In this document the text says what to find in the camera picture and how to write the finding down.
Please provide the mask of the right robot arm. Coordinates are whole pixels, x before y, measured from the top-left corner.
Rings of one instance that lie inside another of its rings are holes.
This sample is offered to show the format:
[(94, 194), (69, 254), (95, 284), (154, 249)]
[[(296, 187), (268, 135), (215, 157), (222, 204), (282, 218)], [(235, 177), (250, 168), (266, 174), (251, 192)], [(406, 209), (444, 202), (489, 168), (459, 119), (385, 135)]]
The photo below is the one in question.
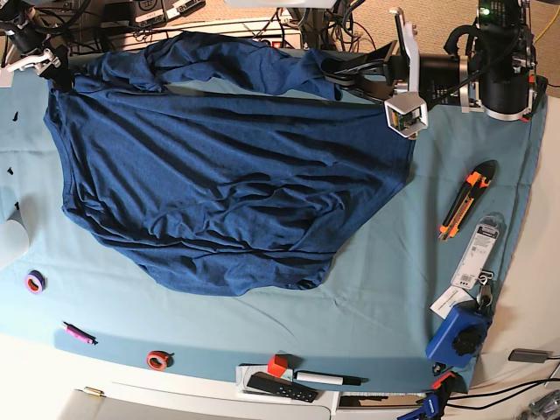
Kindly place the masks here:
[(69, 51), (52, 38), (67, 28), (43, 26), (34, 7), (26, 1), (1, 2), (1, 32), (6, 37), (1, 53), (1, 86), (10, 87), (15, 72), (31, 69), (59, 91), (74, 87)]

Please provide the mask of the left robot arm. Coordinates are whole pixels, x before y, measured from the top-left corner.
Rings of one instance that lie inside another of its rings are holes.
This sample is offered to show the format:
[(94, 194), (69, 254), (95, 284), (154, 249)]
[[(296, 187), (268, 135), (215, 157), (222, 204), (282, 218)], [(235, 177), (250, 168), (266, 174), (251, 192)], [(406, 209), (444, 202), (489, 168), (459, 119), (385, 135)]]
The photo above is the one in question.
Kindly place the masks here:
[(437, 105), (477, 111), (501, 121), (529, 120), (547, 82), (536, 73), (528, 1), (480, 1), (472, 24), (456, 27), (442, 54), (422, 54), (416, 28), (391, 11), (396, 40), (350, 60), (326, 60), (325, 77), (387, 106), (388, 123), (402, 130)]

